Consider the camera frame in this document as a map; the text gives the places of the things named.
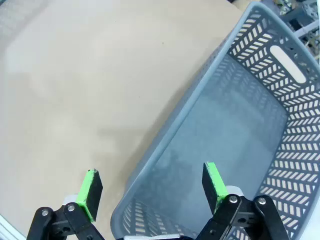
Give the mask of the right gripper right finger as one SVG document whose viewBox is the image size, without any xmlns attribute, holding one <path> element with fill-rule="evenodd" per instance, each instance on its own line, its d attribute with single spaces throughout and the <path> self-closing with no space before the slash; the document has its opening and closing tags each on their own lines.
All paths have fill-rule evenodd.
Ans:
<svg viewBox="0 0 320 240">
<path fill-rule="evenodd" d="M 289 236 L 268 195 L 249 200 L 243 195 L 228 193 L 213 162 L 205 162 L 202 186 L 212 218 L 203 227 L 198 240 L 226 240 L 235 227 L 242 228 L 251 240 L 288 240 Z"/>
</svg>

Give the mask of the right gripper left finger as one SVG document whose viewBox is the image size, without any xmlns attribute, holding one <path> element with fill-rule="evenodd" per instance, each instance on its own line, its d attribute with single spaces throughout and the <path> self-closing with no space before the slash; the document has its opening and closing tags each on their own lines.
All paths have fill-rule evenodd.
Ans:
<svg viewBox="0 0 320 240">
<path fill-rule="evenodd" d="M 86 172 L 75 201 L 59 209 L 40 207 L 30 225 L 28 240 L 66 240 L 75 235 L 79 240 L 102 240 L 104 237 L 93 225 L 96 221 L 103 191 L 100 174 L 96 169 Z"/>
</svg>

